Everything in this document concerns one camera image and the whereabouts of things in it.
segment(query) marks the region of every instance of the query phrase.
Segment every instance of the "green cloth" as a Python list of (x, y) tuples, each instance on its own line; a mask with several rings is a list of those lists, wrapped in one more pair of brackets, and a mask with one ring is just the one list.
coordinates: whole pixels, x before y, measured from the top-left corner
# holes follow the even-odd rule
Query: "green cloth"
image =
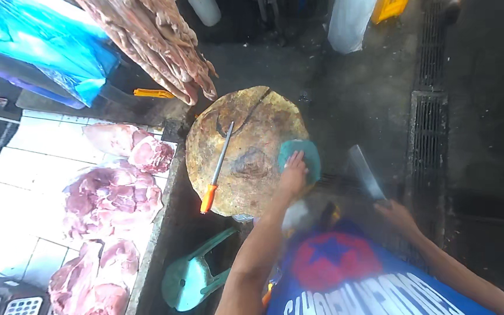
[(279, 172), (283, 172), (287, 159), (293, 155), (295, 151), (304, 152), (304, 158), (302, 160), (306, 164), (306, 168), (309, 169), (306, 175), (307, 186), (316, 183), (320, 179), (320, 155), (318, 155), (318, 149), (310, 140), (289, 140), (281, 145), (279, 156), (277, 157)]

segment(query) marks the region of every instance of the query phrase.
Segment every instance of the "blue t-shirt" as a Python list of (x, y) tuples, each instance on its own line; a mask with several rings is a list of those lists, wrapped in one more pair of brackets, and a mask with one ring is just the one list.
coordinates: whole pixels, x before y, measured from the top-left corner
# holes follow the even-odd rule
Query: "blue t-shirt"
[(356, 233), (314, 233), (296, 244), (268, 315), (493, 314)]

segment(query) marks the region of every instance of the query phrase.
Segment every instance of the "yellow plastic crate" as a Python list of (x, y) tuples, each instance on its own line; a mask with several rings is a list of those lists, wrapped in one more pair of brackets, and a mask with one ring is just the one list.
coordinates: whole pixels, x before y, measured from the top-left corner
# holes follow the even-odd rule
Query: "yellow plastic crate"
[(402, 14), (408, 0), (377, 0), (372, 12), (371, 21), (378, 24), (383, 20)]

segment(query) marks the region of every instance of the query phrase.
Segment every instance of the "hand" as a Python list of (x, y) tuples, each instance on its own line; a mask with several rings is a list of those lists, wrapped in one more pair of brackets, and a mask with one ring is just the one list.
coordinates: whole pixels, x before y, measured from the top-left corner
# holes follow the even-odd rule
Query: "hand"
[(416, 221), (406, 207), (398, 204), (394, 200), (390, 200), (389, 207), (385, 207), (381, 204), (374, 205), (375, 209), (379, 211), (388, 222), (392, 223), (392, 225), (397, 228), (398, 232), (406, 238), (411, 239), (421, 234)]
[(295, 151), (285, 163), (284, 172), (281, 174), (278, 193), (286, 193), (290, 197), (296, 197), (301, 193), (306, 185), (305, 174), (309, 171), (306, 168), (305, 162), (302, 160), (305, 153), (303, 151)]

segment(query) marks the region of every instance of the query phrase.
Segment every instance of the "stool leg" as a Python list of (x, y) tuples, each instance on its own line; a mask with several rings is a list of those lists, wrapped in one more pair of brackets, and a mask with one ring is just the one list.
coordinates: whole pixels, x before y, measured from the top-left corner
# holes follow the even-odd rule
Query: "stool leg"
[(220, 242), (222, 242), (224, 239), (229, 237), (232, 233), (235, 233), (236, 229), (231, 227), (229, 229), (224, 230), (223, 232), (215, 235), (214, 237), (210, 238), (205, 242), (200, 248), (198, 248), (195, 252), (190, 254), (188, 256), (188, 260), (191, 260), (194, 257), (199, 257), (207, 254), (213, 247), (217, 246)]
[(220, 286), (225, 284), (227, 280), (228, 273), (231, 271), (231, 268), (221, 272), (217, 276), (214, 276), (213, 281), (207, 285), (207, 287), (200, 290), (200, 294), (203, 294), (204, 297), (208, 296), (211, 292), (217, 290)]

